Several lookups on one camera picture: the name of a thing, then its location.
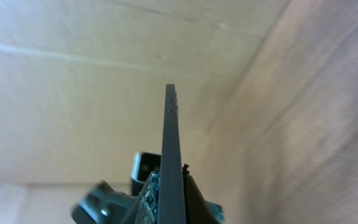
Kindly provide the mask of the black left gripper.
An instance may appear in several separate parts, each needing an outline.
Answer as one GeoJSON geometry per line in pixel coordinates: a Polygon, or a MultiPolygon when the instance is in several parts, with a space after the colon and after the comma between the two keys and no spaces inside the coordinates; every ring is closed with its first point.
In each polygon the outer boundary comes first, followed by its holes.
{"type": "Polygon", "coordinates": [[[134,197],[102,180],[73,206],[70,215],[76,224],[121,223],[134,205],[134,197]]]}

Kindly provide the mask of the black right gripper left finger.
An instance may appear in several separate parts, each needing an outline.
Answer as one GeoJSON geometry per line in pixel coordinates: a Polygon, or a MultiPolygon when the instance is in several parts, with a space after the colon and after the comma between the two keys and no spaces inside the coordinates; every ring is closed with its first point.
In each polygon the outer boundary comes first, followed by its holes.
{"type": "Polygon", "coordinates": [[[123,224],[157,224],[159,180],[160,174],[152,171],[124,216],[123,224]]]}

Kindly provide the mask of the blue Samsung Galaxy smartphone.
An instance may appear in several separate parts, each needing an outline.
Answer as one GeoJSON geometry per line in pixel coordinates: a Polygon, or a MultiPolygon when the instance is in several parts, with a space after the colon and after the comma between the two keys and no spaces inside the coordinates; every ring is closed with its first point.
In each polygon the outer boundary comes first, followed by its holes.
{"type": "Polygon", "coordinates": [[[157,223],[186,224],[177,94],[174,84],[166,85],[165,92],[157,223]]]}

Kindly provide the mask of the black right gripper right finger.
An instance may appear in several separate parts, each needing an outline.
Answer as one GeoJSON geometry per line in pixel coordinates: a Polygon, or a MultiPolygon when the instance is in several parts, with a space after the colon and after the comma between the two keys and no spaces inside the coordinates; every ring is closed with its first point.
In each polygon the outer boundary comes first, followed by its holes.
{"type": "Polygon", "coordinates": [[[186,223],[222,224],[224,221],[222,206],[204,199],[188,168],[188,164],[182,168],[186,223]]]}

